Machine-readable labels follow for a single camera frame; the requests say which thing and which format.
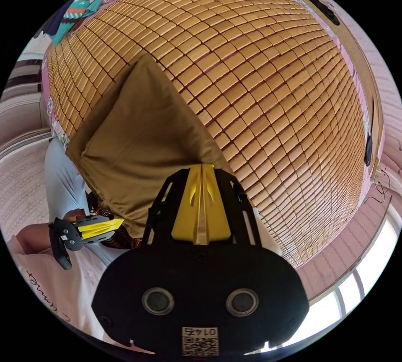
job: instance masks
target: camera lens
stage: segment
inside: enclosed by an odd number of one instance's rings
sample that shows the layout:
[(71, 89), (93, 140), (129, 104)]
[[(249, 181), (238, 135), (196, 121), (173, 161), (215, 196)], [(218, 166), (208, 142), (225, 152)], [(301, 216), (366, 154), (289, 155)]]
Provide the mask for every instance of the camera lens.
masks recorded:
[(167, 315), (174, 308), (172, 294), (163, 288), (151, 288), (142, 296), (142, 304), (153, 315)]
[(253, 313), (257, 307), (257, 294), (245, 288), (233, 291), (226, 300), (227, 311), (236, 317), (248, 316)]

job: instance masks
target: sticker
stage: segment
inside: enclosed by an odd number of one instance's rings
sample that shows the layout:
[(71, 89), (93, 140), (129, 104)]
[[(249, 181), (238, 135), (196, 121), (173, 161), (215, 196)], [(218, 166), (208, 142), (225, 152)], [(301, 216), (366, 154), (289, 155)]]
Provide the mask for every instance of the sticker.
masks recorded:
[(182, 327), (183, 356), (216, 357), (219, 355), (217, 327)]

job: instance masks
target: printed number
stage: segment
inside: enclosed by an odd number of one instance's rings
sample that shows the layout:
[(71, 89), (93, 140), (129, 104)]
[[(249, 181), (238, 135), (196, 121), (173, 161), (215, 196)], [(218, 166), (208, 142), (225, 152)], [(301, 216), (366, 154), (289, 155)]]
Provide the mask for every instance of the printed number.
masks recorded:
[(215, 337), (216, 329), (214, 328), (194, 328), (194, 327), (185, 327), (184, 328), (185, 336), (204, 336), (204, 337)]

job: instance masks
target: person's hand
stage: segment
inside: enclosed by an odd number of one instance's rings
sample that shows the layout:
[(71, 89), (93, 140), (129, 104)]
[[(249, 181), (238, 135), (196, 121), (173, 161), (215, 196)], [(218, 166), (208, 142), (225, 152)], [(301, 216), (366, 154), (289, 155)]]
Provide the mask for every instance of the person's hand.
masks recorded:
[(85, 218), (85, 211), (81, 208), (71, 210), (63, 217), (63, 219), (68, 222), (75, 222), (83, 218)]

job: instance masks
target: light blue pants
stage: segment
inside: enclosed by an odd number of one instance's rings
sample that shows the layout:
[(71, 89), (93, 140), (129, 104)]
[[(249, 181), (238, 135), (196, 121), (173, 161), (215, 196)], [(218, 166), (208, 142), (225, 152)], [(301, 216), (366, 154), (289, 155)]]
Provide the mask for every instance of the light blue pants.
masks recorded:
[(49, 143), (45, 156), (45, 190), (49, 222), (62, 219), (75, 209), (84, 209), (85, 215), (89, 215), (84, 179), (56, 137)]

